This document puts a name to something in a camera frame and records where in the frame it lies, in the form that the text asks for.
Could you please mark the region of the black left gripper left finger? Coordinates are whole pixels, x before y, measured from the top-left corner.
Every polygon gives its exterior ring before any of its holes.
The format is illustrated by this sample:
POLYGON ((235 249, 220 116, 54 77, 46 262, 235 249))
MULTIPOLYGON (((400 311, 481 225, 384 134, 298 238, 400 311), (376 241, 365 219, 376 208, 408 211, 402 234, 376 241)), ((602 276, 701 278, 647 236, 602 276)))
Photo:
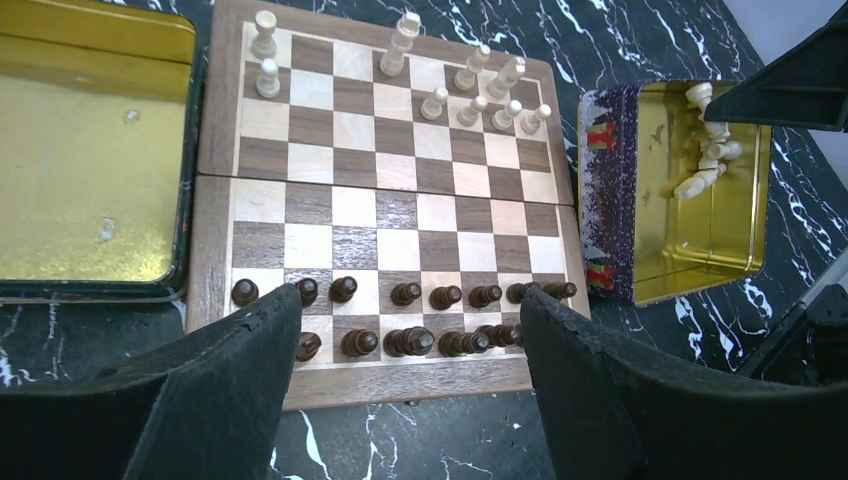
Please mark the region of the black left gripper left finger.
POLYGON ((79 382, 3 389, 5 479, 263 479, 301 333, 281 285, 79 382))

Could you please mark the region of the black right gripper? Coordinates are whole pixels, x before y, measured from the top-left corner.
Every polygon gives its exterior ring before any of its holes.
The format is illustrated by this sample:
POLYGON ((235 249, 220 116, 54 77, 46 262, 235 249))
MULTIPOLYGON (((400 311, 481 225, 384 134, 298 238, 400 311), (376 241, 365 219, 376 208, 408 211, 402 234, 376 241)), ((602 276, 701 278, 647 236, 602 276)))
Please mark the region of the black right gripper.
POLYGON ((823 288, 790 310, 739 368, 742 376, 799 386, 847 381, 847 292, 823 288))

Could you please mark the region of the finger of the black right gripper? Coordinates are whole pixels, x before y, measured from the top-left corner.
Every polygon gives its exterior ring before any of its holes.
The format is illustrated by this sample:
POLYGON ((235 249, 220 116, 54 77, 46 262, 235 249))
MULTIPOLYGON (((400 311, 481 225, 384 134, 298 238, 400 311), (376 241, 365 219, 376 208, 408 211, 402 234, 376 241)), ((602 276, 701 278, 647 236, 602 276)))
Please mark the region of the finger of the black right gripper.
POLYGON ((756 74, 716 97, 707 121, 847 130, 847 21, 831 19, 756 74))

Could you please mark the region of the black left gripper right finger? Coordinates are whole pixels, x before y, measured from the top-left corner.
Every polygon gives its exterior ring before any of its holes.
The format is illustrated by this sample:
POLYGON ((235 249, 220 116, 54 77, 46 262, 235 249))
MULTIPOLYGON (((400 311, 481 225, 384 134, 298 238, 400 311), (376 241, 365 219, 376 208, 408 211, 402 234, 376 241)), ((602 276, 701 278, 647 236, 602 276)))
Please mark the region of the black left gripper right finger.
POLYGON ((560 479, 843 479, 847 387, 795 386, 680 359, 538 288, 524 349, 560 479))

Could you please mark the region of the white pawn chess piece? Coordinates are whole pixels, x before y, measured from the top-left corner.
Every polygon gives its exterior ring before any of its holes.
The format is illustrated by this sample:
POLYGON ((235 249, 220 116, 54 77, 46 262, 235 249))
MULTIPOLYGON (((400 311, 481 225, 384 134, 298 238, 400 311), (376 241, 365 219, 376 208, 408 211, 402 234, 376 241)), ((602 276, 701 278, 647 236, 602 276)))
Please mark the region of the white pawn chess piece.
POLYGON ((445 87, 435 88, 429 96, 421 103, 420 114, 426 120, 436 120, 442 114, 443 107, 447 103, 449 92, 445 87))

